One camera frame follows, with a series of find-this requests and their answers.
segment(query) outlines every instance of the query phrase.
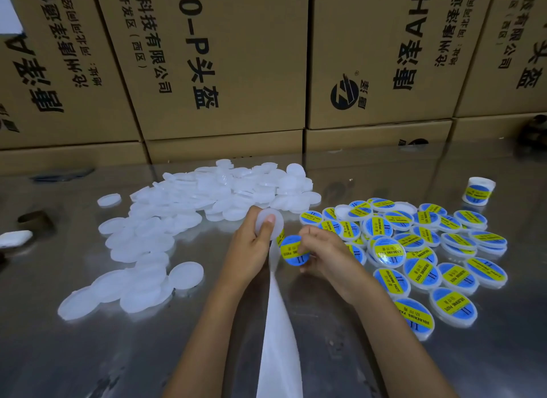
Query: human hand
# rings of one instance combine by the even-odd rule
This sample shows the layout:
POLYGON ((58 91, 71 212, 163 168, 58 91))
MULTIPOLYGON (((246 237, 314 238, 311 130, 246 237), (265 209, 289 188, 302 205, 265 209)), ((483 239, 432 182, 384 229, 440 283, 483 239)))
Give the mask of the human hand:
POLYGON ((234 233, 221 271, 220 281, 224 284, 244 290, 262 269, 270 249, 275 215, 266 217, 257 236, 254 227, 261 210, 251 206, 241 227, 234 233))
POLYGON ((299 252, 310 251, 312 257, 300 267, 303 273, 319 273, 349 304, 356 304, 359 287, 369 274, 355 259, 346 244, 333 232, 306 225, 299 232, 299 252))

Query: pile of labeled lids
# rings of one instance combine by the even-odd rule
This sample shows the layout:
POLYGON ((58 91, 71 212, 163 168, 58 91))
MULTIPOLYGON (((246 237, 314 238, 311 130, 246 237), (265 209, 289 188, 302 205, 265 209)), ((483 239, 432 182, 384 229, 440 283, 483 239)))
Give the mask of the pile of labeled lids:
MULTIPOLYGON (((302 214, 321 202, 321 195, 312 192, 313 183, 304 168, 296 163, 283 171, 276 163, 247 168, 234 167, 223 159, 214 167, 199 167, 189 173, 164 173, 163 179, 130 195, 133 204, 127 217, 112 218, 99 226, 99 232, 107 236, 105 245, 111 250, 111 259, 134 265, 110 271, 72 292, 58 308, 61 318, 81 318, 100 303, 116 300, 127 313, 140 312, 171 299, 174 289, 198 285, 203 279, 203 267, 198 263, 183 262, 167 274, 174 236, 201 223, 198 211, 204 211, 209 221, 239 221, 253 205, 302 214)), ((120 202, 119 194, 97 201, 102 208, 120 202)), ((282 218, 278 218, 276 230, 279 226, 282 229, 282 218)))
POLYGON ((468 296, 479 285, 498 289, 507 282, 505 271, 494 263, 506 252, 507 240, 488 232, 486 217, 474 211, 449 215, 435 204, 415 208, 371 198, 303 212, 300 222, 336 233, 361 264, 376 267, 374 278, 420 340, 431 335, 435 319, 430 309, 409 298, 411 289, 429 294, 431 311, 443 322, 465 328, 477 318, 468 296), (451 262, 439 263, 438 254, 451 262))

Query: person's left hand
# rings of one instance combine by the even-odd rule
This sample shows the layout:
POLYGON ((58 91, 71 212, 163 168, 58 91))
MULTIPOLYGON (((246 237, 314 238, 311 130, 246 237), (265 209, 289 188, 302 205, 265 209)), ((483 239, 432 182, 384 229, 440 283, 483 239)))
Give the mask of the person's left hand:
POLYGON ((220 280, 224 284, 236 285, 237 288, 244 290, 262 269, 270 249, 275 215, 266 217, 256 236, 254 227, 261 210, 257 206, 251 206, 241 227, 234 233, 221 271, 220 280))

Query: metal table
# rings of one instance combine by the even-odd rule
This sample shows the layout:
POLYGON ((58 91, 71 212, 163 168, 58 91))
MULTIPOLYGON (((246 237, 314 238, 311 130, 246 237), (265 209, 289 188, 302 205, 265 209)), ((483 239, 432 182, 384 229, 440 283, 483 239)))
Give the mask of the metal table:
MULTIPOLYGON (((487 176, 496 190, 482 213, 489 228, 509 240, 498 263, 509 281, 501 290, 480 287, 472 296, 479 317, 466 330, 436 319, 424 346, 462 397, 539 397, 547 390, 544 313, 547 294, 547 175, 541 154, 508 141, 356 149, 236 159, 236 166, 275 161, 303 163, 323 195, 317 210, 381 196, 415 205, 434 202, 459 209, 470 176, 487 176)), ((164 171, 190 171, 205 163, 100 168, 65 183, 37 184, 28 177, 0 178, 0 233, 19 215, 44 209, 55 232, 10 257, 0 271, 0 397, 155 397, 170 373, 218 276, 239 222, 211 223, 178 236, 171 266, 198 261, 204 281, 162 305, 134 315, 117 302, 102 304, 73 322, 56 313, 71 291, 124 264, 110 260, 97 226, 125 216, 130 193, 164 171), (101 209, 108 193, 121 205, 101 209)), ((287 234, 300 228, 284 212, 287 234)), ((385 389, 356 314, 324 281, 280 263, 277 279, 300 352, 305 397, 379 397, 385 389)), ((224 396, 256 394, 268 304, 268 272, 251 283, 238 308, 226 363, 224 396)), ((427 305, 427 296, 412 291, 427 305)))

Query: person's right forearm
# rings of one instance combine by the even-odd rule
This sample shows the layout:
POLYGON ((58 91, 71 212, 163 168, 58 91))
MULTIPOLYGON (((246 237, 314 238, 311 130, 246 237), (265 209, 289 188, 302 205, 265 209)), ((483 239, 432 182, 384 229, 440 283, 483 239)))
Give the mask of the person's right forearm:
POLYGON ((457 397, 386 291, 368 273, 363 280, 351 288, 353 305, 390 398, 457 397))

